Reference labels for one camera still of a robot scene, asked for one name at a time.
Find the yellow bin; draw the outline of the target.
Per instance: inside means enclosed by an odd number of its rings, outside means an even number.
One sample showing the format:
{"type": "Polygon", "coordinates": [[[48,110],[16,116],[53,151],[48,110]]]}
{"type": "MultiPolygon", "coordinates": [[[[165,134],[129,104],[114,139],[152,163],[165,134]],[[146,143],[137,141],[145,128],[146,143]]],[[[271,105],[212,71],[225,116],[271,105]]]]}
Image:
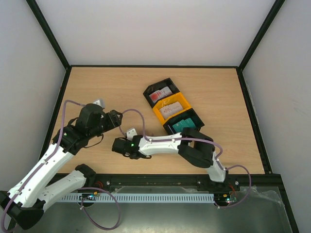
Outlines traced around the yellow bin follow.
{"type": "Polygon", "coordinates": [[[164,125],[169,119],[189,110],[190,108],[190,103],[181,92],[178,92],[159,100],[153,107],[153,112],[159,119],[160,123],[164,125]]]}

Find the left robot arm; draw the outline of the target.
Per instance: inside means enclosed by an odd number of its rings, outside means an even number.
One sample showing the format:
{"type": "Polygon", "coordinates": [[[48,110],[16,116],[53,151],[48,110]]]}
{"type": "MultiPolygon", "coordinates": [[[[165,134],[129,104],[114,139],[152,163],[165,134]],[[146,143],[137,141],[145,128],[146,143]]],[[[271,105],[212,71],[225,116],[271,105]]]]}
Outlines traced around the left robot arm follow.
{"type": "Polygon", "coordinates": [[[115,110],[106,113],[101,105],[95,103],[82,105],[79,116],[67,124],[62,121],[60,130],[37,164],[9,191],[1,191],[2,231],[9,232],[4,225],[6,216],[27,230],[63,196],[84,186],[90,188],[96,173],[85,164],[78,165],[53,184],[50,181],[81,149],[88,148],[89,140],[103,137],[105,132],[119,127],[121,122],[122,113],[115,110]]]}

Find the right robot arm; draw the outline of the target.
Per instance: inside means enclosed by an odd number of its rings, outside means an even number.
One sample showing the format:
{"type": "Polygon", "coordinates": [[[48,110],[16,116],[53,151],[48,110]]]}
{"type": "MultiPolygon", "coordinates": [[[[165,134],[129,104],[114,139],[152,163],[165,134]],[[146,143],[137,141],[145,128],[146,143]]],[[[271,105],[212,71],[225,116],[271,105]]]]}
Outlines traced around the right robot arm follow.
{"type": "Polygon", "coordinates": [[[156,154],[179,154],[191,165],[203,168],[217,190],[229,184],[226,169],[219,157],[222,147],[212,138],[192,128],[166,136],[138,135],[135,129],[126,132],[126,137],[116,138],[112,151],[130,159],[150,159],[156,154]]]}

